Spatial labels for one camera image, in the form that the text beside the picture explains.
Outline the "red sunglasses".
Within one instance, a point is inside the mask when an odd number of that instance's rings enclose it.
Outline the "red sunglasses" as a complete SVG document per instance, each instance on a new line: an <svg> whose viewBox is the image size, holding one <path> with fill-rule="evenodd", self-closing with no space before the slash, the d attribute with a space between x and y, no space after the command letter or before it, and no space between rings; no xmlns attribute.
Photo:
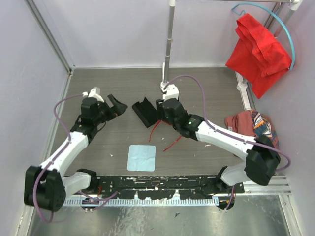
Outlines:
<svg viewBox="0 0 315 236"><path fill-rule="evenodd" d="M150 132L150 135L149 135L149 139L148 139L149 142L150 142L151 139L152 139L152 135L153 135L154 130L155 130L155 129L159 126L159 124L162 123L162 122L163 122L163 121L158 120L158 121L156 122L156 124L153 126L153 128L151 129L151 132ZM172 144L170 144L168 147L166 147L166 148L163 150L163 152L165 152L165 151L169 150L170 148L172 148L177 142L180 141L181 138L182 138L182 135L180 135Z"/></svg>

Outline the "black sunglasses case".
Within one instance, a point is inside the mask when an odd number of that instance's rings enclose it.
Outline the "black sunglasses case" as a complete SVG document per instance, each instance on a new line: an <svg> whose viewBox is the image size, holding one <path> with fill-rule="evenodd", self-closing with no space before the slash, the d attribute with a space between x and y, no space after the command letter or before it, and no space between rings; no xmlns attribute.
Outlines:
<svg viewBox="0 0 315 236"><path fill-rule="evenodd" d="M142 102L134 103L132 109L147 128L158 121L157 110L146 97L144 97Z"/></svg>

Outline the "light blue cleaning cloth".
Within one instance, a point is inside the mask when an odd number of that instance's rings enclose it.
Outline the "light blue cleaning cloth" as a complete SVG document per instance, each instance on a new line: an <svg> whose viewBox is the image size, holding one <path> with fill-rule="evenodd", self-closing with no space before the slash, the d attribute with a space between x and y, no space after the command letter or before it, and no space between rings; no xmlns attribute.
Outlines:
<svg viewBox="0 0 315 236"><path fill-rule="evenodd" d="M156 147L153 145L130 145L127 170L153 172L156 167Z"/></svg>

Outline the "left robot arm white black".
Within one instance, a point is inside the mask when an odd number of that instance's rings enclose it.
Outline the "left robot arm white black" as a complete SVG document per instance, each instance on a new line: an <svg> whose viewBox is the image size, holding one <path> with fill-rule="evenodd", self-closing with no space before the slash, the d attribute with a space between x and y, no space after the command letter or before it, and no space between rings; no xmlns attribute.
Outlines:
<svg viewBox="0 0 315 236"><path fill-rule="evenodd" d="M57 212L65 199L80 190L92 195L99 180L95 171L79 169L75 174L64 174L78 154L84 150L105 126L106 122L122 115L128 106L108 95L112 106L99 95L83 98L81 113L67 132L66 140L39 166L30 166L25 174L24 203L36 209Z"/></svg>

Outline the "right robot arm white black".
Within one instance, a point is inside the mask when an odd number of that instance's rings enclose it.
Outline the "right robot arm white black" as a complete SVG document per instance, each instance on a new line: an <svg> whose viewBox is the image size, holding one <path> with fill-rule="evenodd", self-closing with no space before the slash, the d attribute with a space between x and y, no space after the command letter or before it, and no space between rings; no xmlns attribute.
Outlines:
<svg viewBox="0 0 315 236"><path fill-rule="evenodd" d="M169 123L182 137L209 143L239 157L243 162L224 166L216 175L214 187L223 194L234 185L252 181L266 186L280 163L278 152L271 140L244 136L214 125L207 119L189 114L175 98L156 101L157 117Z"/></svg>

